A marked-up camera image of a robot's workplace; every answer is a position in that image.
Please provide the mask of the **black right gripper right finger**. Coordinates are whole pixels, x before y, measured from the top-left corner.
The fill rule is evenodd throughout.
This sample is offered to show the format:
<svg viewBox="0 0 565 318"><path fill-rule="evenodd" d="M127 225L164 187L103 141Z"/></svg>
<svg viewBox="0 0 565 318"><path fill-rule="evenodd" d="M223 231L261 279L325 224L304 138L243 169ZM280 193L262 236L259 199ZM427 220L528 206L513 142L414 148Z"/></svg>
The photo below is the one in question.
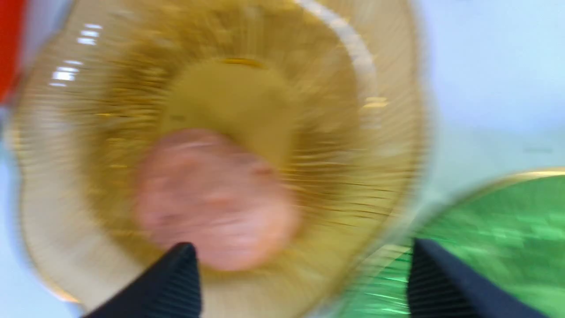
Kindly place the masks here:
<svg viewBox="0 0 565 318"><path fill-rule="evenodd" d="M416 239L406 288L412 318L542 318L433 240Z"/></svg>

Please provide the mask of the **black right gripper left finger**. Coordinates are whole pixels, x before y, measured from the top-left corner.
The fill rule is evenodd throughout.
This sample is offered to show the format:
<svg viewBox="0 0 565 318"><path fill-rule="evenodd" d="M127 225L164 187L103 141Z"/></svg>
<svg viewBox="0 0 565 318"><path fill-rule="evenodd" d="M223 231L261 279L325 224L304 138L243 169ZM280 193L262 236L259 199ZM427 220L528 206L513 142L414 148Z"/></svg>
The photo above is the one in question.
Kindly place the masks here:
<svg viewBox="0 0 565 318"><path fill-rule="evenodd" d="M87 318L199 318L203 310L196 249L179 243Z"/></svg>

